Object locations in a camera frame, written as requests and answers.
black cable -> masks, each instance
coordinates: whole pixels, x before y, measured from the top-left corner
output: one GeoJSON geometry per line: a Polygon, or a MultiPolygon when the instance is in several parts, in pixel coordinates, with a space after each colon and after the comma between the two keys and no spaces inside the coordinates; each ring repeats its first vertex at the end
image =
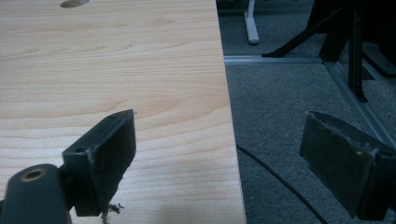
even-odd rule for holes
{"type": "Polygon", "coordinates": [[[271,167],[269,167],[265,162],[257,158],[255,155],[253,155],[251,152],[249,152],[247,149],[240,147],[239,145],[236,145],[236,148],[247,154],[251,159],[254,161],[258,162],[262,167],[264,167],[271,175],[273,175],[277,180],[280,181],[286,188],[288,188],[295,196],[297,196],[300,201],[305,204],[305,206],[319,219],[319,221],[323,224],[328,224],[327,221],[323,218],[323,216],[312,206],[311,203],[297,190],[295,189],[291,184],[289,184],[285,179],[283,179],[279,174],[277,174],[271,167]]]}

wooden table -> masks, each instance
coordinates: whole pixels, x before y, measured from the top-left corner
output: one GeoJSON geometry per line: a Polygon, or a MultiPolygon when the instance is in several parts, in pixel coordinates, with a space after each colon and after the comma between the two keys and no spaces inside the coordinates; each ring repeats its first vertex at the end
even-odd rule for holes
{"type": "Polygon", "coordinates": [[[216,1],[61,3],[0,1],[0,197],[132,108],[137,154],[110,222],[244,223],[216,1]]]}

wood grain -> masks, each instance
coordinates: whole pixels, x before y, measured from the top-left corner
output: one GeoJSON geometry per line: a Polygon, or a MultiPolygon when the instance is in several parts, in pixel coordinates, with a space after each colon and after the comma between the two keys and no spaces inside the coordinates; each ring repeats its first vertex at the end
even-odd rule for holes
{"type": "Polygon", "coordinates": [[[62,2],[0,1],[0,197],[132,108],[137,154],[110,222],[245,223],[215,1],[62,2]]]}

black stand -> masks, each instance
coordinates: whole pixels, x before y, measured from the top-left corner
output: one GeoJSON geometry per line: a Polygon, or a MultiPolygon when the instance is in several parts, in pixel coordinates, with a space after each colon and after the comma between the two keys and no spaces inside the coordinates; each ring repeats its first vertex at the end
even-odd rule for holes
{"type": "Polygon", "coordinates": [[[317,33],[326,33],[319,56],[323,62],[337,62],[349,39],[348,86],[361,102],[367,102],[361,82],[362,12],[364,0],[329,3],[316,0],[304,31],[274,52],[262,57],[280,58],[317,33]]]}

